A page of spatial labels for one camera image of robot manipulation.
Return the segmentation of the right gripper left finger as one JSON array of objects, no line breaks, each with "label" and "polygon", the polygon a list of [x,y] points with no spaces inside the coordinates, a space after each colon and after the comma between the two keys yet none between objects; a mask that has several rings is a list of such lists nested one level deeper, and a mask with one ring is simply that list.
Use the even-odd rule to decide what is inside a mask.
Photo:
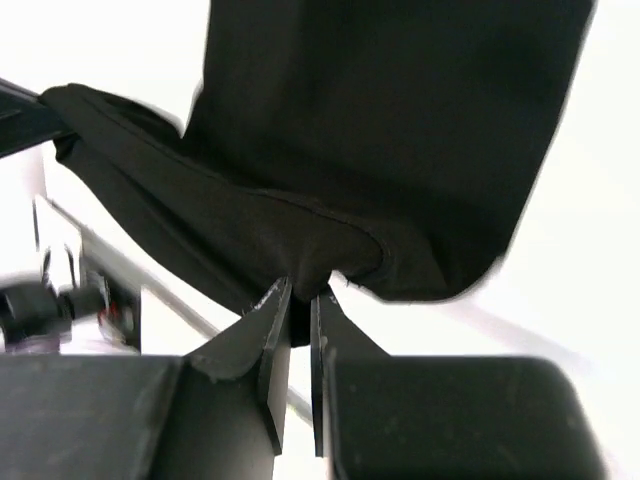
[{"label": "right gripper left finger", "polygon": [[291,286],[183,356],[5,355],[5,479],[268,479],[283,448]]}]

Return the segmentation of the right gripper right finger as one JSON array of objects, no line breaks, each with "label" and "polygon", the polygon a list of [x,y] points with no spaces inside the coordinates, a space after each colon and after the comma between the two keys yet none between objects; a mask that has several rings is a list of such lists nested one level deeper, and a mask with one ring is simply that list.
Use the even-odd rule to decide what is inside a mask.
[{"label": "right gripper right finger", "polygon": [[563,371],[534,356],[393,356],[311,304],[315,453],[333,479],[602,479]]}]

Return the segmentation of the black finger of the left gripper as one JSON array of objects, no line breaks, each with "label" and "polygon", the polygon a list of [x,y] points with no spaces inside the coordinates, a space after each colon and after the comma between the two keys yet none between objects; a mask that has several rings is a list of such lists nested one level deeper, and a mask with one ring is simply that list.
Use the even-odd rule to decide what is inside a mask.
[{"label": "black finger of the left gripper", "polygon": [[1,79],[0,98],[2,158],[72,133],[35,92]]}]

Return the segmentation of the black skirt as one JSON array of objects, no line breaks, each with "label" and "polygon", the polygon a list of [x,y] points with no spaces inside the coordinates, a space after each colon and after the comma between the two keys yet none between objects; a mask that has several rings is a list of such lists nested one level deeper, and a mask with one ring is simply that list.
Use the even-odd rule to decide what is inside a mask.
[{"label": "black skirt", "polygon": [[58,161],[172,274],[241,314],[333,272],[441,301],[503,256],[590,1],[215,1],[188,127],[79,84]]}]

